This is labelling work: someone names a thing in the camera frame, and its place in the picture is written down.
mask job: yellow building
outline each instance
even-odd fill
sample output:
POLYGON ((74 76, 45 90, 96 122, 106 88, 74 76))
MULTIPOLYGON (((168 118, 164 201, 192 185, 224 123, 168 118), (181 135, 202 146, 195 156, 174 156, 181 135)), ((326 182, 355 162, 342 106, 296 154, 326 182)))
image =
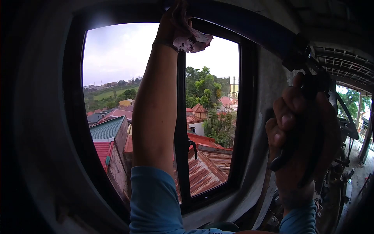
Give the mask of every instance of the yellow building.
POLYGON ((132 100, 132 99, 126 99, 126 100, 120 101, 119 105, 120 106, 133 106, 134 103, 135 103, 134 100, 132 100))

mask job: field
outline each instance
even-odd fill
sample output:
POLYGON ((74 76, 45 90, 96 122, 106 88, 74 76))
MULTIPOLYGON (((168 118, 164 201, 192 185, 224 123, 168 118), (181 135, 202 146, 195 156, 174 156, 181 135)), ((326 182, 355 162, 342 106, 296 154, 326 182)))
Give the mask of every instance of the field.
MULTIPOLYGON (((138 92, 139 85, 127 85, 125 89, 117 90, 117 96, 120 95, 120 94, 122 94, 123 92, 125 92, 128 89, 135 89, 135 91, 138 92)), ((94 96, 93 98, 95 100, 101 100, 101 99, 107 98, 109 96, 112 96, 112 97, 114 96, 113 91, 104 92, 102 94, 94 96)))

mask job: window latch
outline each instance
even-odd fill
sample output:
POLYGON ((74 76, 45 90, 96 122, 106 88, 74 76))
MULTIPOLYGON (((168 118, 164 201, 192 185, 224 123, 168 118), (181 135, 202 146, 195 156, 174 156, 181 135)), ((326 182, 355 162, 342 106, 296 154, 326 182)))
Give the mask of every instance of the window latch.
POLYGON ((196 149, 196 143, 191 141, 189 138, 188 138, 188 142, 190 143, 190 145, 192 145, 193 147, 193 150, 195 151, 195 160, 197 159, 197 149, 196 149))

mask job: blue sleeve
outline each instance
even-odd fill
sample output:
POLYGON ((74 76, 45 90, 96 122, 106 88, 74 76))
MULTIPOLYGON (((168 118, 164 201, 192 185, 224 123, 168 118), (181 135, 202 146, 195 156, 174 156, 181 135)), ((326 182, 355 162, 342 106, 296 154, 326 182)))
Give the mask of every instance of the blue sleeve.
POLYGON ((308 205, 291 210, 281 221, 279 233, 315 234, 317 207, 312 200, 308 205))
POLYGON ((130 234, 232 234, 216 228, 186 232, 173 178, 163 170, 131 169, 130 234))

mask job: sky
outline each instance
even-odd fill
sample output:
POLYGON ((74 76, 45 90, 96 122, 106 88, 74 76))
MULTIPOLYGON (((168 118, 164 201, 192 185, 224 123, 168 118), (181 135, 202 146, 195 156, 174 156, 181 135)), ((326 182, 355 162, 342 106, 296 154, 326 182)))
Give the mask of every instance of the sky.
MULTIPOLYGON (((83 85, 143 76, 157 29, 158 23, 133 23, 89 30, 83 54, 83 85)), ((205 51, 186 54, 186 66, 207 66, 217 77, 235 76, 238 84, 239 46, 214 37, 205 51)))

